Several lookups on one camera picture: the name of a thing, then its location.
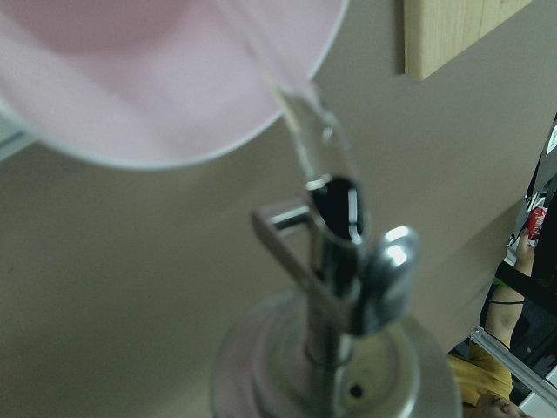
hole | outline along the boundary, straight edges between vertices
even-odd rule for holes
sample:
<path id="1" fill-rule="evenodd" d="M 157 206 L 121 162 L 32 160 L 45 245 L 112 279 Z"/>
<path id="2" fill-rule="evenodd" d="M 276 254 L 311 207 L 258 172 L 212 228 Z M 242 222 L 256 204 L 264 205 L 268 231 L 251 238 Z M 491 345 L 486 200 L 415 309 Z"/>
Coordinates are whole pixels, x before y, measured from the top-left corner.
<path id="1" fill-rule="evenodd" d="M 354 385 L 350 388 L 350 394 L 359 399 L 364 395 L 364 389 L 360 385 Z"/>

beige wall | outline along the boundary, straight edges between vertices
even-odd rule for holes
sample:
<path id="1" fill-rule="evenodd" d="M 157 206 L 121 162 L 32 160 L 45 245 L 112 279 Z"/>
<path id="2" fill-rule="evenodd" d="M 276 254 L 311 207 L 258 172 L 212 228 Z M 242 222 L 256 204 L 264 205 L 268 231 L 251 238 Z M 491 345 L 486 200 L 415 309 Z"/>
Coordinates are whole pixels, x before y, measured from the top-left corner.
<path id="1" fill-rule="evenodd" d="M 557 3 L 538 0 L 424 82 L 402 1 L 354 1 L 318 74 L 377 235 L 423 242 L 412 312 L 448 350 L 475 324 L 557 111 Z M 210 163 L 123 172 L 33 145 L 0 165 L 0 416 L 210 416 L 232 323 L 291 281 L 252 208 L 301 193 L 282 122 Z"/>

pink plastic bowl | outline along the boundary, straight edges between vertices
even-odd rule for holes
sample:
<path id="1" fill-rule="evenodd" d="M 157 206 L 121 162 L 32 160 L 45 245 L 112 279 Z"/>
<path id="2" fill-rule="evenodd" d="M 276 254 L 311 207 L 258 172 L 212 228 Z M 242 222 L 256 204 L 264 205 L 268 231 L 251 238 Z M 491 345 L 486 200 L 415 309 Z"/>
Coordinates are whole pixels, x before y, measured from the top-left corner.
<path id="1" fill-rule="evenodd" d="M 313 75 L 345 2 L 265 7 L 281 49 Z M 206 0 L 0 0 L 0 51 L 0 112 L 44 143 L 101 164 L 196 163 L 242 145 L 279 115 Z"/>

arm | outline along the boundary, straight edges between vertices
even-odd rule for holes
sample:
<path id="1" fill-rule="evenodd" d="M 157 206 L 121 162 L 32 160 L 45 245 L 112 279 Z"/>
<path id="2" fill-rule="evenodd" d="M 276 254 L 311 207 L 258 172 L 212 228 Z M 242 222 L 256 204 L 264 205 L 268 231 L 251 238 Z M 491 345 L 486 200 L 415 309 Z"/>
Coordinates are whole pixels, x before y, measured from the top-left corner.
<path id="1" fill-rule="evenodd" d="M 524 229 L 520 233 L 514 268 L 526 276 L 530 276 L 533 264 L 534 247 L 528 245 L 528 230 Z M 523 301 L 524 296 L 515 292 L 510 287 L 499 285 L 493 292 L 492 299 L 501 302 L 517 302 Z M 487 309 L 485 329 L 499 340 L 509 341 L 521 313 L 522 305 L 491 304 Z"/>

wooden board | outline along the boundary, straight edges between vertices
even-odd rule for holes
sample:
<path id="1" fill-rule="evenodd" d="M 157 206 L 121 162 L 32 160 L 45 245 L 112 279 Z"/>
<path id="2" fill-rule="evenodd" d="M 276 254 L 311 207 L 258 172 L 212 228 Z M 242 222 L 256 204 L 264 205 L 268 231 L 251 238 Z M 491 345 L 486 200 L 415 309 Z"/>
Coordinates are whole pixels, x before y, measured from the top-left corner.
<path id="1" fill-rule="evenodd" d="M 405 0 L 405 69 L 423 80 L 532 0 Z"/>

